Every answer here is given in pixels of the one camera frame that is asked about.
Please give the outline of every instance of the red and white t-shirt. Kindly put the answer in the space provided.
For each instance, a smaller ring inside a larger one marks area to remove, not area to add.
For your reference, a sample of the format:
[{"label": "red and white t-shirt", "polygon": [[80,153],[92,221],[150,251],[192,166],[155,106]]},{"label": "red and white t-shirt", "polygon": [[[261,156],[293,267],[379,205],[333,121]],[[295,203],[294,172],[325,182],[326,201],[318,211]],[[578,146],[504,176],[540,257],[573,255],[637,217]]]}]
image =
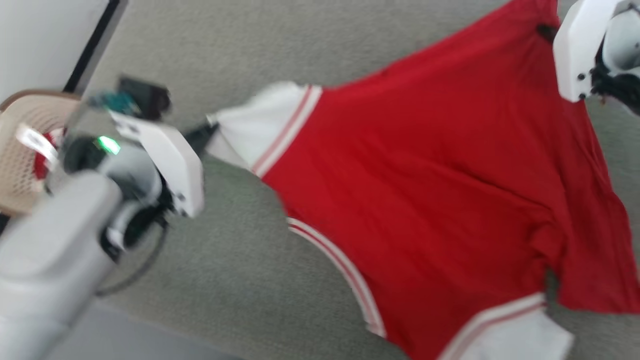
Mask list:
[{"label": "red and white t-shirt", "polygon": [[414,360],[562,359],[547,268],[569,308],[640,313],[627,213],[536,32],[556,10],[514,0],[360,81],[280,83],[211,117],[213,153],[279,194]]}]

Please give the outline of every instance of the cable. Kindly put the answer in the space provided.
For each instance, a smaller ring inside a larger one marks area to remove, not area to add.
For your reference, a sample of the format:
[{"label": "cable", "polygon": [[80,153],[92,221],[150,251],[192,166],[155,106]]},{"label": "cable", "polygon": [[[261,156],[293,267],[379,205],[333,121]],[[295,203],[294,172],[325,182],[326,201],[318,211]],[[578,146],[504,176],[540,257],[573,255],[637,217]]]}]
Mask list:
[{"label": "cable", "polygon": [[156,261],[160,257],[160,253],[162,253],[162,249],[164,248],[164,245],[166,243],[166,236],[169,233],[169,223],[165,219],[160,218],[159,220],[157,220],[157,223],[162,227],[162,234],[160,234],[160,237],[158,237],[158,239],[156,240],[156,247],[154,248],[151,255],[149,255],[147,260],[145,260],[144,264],[142,264],[133,274],[131,274],[131,276],[126,278],[126,280],[98,290],[95,293],[96,297],[104,298],[124,291],[138,282],[144,275],[149,272],[149,270],[151,270],[151,268],[155,265]]}]

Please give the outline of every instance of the glowing green led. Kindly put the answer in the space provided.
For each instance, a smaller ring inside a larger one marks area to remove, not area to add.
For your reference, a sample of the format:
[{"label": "glowing green led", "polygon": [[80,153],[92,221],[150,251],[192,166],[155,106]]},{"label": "glowing green led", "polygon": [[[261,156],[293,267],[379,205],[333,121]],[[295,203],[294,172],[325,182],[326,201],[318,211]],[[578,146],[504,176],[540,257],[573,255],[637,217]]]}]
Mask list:
[{"label": "glowing green led", "polygon": [[112,138],[108,138],[106,136],[100,136],[98,138],[98,143],[100,146],[110,152],[111,154],[118,154],[120,152],[120,146],[116,143],[116,140]]}]

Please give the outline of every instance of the laundry basket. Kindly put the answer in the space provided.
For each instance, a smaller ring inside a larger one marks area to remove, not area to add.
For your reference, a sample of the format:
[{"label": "laundry basket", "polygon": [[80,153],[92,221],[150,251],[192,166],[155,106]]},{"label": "laundry basket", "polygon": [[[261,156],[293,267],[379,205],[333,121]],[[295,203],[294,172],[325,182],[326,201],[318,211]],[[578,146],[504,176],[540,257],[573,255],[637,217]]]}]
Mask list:
[{"label": "laundry basket", "polygon": [[78,103],[76,95],[28,90],[0,104],[0,212],[29,213],[39,196],[36,153],[18,142],[18,126],[25,124],[41,134],[61,129]]}]

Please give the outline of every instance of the gray carpet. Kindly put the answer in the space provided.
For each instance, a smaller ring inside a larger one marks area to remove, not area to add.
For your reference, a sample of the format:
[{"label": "gray carpet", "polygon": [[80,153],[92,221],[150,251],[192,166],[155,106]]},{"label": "gray carpet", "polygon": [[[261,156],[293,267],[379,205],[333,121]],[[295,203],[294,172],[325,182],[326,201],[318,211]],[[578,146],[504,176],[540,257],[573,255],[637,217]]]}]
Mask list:
[{"label": "gray carpet", "polygon": [[[175,103],[170,121],[184,129],[273,81],[335,85],[356,79],[503,3],[130,0],[89,89],[111,88],[122,72],[167,84]],[[589,107],[616,191],[638,232],[640,121],[597,102]],[[287,231],[271,191],[214,159],[205,160],[205,176],[205,213],[174,219],[158,264],[111,304],[247,360],[404,358],[365,330],[340,273]],[[132,271],[151,246],[127,258],[112,281]],[[639,317],[555,305],[550,312],[577,335],[570,359],[640,359]]]}]

